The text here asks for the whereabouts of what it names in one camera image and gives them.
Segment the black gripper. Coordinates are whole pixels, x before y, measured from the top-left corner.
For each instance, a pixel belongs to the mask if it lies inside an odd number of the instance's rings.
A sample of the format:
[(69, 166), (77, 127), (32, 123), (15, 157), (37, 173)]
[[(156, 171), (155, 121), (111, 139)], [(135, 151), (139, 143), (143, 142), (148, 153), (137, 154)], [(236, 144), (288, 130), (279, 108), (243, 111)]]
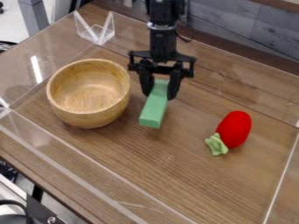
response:
[[(172, 100), (177, 95), (183, 77), (192, 77), (195, 74), (196, 58), (176, 50), (176, 25), (157, 25), (148, 22), (147, 27), (149, 29), (149, 49), (128, 52), (128, 69), (139, 72), (139, 82), (145, 96), (151, 94), (155, 85), (151, 72), (159, 74), (171, 72), (167, 97)], [(160, 63), (165, 64), (169, 61), (173, 61), (181, 70), (172, 70), (171, 66), (160, 66)]]

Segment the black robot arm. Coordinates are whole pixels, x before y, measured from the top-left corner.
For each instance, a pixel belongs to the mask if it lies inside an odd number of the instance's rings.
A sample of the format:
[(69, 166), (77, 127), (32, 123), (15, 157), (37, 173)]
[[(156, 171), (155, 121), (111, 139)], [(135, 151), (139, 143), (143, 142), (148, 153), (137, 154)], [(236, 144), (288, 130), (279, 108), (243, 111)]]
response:
[(153, 74), (169, 76), (167, 99), (172, 100), (180, 89), (184, 77), (192, 78), (196, 58), (176, 50), (179, 34), (176, 25), (184, 14), (184, 0), (144, 0), (149, 16), (149, 49), (129, 51), (128, 70), (136, 71), (141, 91), (148, 96), (155, 87)]

